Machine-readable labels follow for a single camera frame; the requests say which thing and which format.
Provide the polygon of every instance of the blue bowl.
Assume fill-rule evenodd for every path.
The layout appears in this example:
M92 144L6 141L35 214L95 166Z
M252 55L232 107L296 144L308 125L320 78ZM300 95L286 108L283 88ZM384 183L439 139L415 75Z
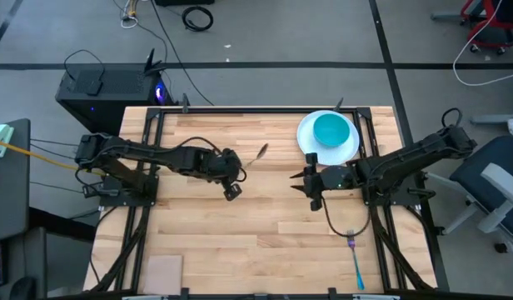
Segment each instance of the blue bowl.
M332 113L321 115L314 122L314 138L327 147L342 145L350 133L347 121Z

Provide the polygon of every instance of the wooden table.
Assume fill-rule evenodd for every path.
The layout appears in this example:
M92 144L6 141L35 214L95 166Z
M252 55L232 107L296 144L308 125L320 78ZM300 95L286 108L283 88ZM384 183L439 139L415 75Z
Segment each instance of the wooden table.
M146 107L126 110L122 138L141 141L146 110ZM392 107L371 107L371 112L381 155L400 148ZM243 194L233 202L225 200L220 185L183 177L165 167L159 171L157 205L149 218L139 292L147 275L148 258L166 254L183 256L182 286L190 288L192 294L327 293L330 287L337 288L339 293L359 292L346 239L330 231L323 209L312 212L310 200L290 188L291 184L302 183L301 178L289 177L305 166L304 155L296 142L297 125L304 116L291 113L167 116L162 131L163 147L202 136L219 148L234 149L243 162L253 159L264 143L269 143L269 148L263 159L248 168L247 180L240 184ZM339 230L359 229L366 221L367 208L360 190L326 192L326 199L331 220ZM127 210L126 207L116 209L97 230L92 259L100 277L120 253ZM435 286L421 224L403 207L393 207L392 212L401 251L423 280ZM366 286L363 292L382 293L371 225L356 238L356 244ZM393 261L388 251L386 255L392 287L396 288ZM131 257L124 287L129 286L133 262ZM95 283L89 269L85 289Z

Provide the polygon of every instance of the office chair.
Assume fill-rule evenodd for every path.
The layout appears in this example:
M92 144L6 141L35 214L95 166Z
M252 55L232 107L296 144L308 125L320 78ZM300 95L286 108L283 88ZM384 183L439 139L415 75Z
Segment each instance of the office chair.
M484 233L502 233L502 242L495 244L499 253L513 252L513 137L497 137L467 158L449 179L427 172L443 185L464 193L467 209L440 235L453 232L465 220L481 210L486 216L478 228Z
M494 14L499 1L503 3ZM461 18L461 26L467 23L471 25L467 40L473 39L470 47L472 53L479 51L479 47L487 47L497 48L497 54L502 55L513 46L513 0L467 0L460 14L431 14L433 20L442 18ZM488 27L475 37L488 22Z

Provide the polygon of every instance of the blue light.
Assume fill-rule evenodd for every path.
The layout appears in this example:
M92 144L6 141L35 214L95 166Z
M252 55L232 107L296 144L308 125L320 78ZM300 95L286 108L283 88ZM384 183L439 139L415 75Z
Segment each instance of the blue light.
M164 86L164 83L160 81L155 87L155 96L157 97L157 100L161 105L164 105L166 103L166 94L166 87Z

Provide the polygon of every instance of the fork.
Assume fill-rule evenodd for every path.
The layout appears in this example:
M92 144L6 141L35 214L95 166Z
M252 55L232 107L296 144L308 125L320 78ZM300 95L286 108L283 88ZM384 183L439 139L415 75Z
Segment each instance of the fork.
M360 268L358 268L358 261L356 260L356 252L355 252L355 237L352 235L355 234L354 230L347 230L347 245L349 248L353 251L353 259L355 261L355 269L356 269L356 285L358 286L358 289L361 291L364 290L364 282L362 281L362 276L360 275Z

